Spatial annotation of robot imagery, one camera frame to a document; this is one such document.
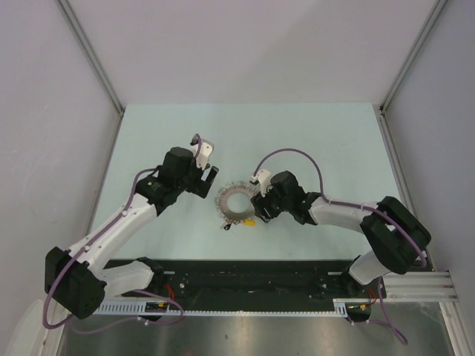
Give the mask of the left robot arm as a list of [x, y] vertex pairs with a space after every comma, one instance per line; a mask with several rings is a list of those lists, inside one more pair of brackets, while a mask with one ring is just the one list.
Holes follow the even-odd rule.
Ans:
[[115, 268], [106, 265], [182, 193], [207, 196], [219, 171], [209, 164], [213, 150], [207, 141], [196, 141], [190, 148], [171, 148], [162, 164], [136, 174], [128, 199], [106, 222], [65, 250], [51, 249], [45, 258], [43, 310], [56, 301], [83, 320], [110, 297], [135, 290], [150, 297], [158, 295], [164, 287], [164, 269], [159, 263], [140, 257]]

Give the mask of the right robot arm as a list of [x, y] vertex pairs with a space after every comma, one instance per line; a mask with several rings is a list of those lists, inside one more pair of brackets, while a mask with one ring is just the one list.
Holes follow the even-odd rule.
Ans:
[[370, 251], [341, 273], [341, 289], [360, 297], [378, 277], [406, 274], [431, 241], [430, 232], [395, 197], [370, 204], [340, 202], [321, 192], [306, 192], [294, 174], [260, 170], [250, 182], [259, 187], [251, 198], [255, 216], [268, 223], [282, 213], [301, 225], [331, 225], [363, 234]]

